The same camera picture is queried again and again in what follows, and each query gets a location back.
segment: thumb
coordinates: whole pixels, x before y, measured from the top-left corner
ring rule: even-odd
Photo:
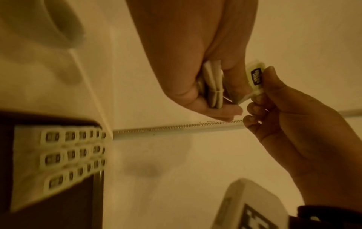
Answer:
[[[274,67],[265,69],[263,87],[269,99],[280,111],[297,114],[310,113],[310,102],[315,99],[283,83]]]

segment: hand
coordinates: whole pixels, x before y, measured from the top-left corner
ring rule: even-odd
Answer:
[[[245,126],[290,173],[305,203],[362,212],[361,139],[338,112],[286,86],[273,67],[263,86]]]
[[[258,0],[127,0],[144,50],[164,93],[176,103],[223,121],[241,115],[238,105],[210,108],[196,77],[207,60],[221,60],[237,95],[251,92],[245,51]]]

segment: person's left hand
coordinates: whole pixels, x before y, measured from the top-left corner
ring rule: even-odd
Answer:
[[[199,95],[196,77],[207,60],[221,60],[234,94],[251,92],[245,51],[258,0],[127,0],[152,69],[164,93],[176,103],[206,116],[232,121],[238,105],[225,100],[210,108]]]

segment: white cup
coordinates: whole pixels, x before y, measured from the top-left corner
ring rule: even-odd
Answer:
[[[66,0],[0,0],[0,19],[18,34],[54,48],[74,48],[84,39],[82,23]]]

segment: person's right hand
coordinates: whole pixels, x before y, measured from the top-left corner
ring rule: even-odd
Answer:
[[[263,86],[245,126],[289,172],[305,204],[362,212],[361,139],[337,111],[286,86],[273,67]]]

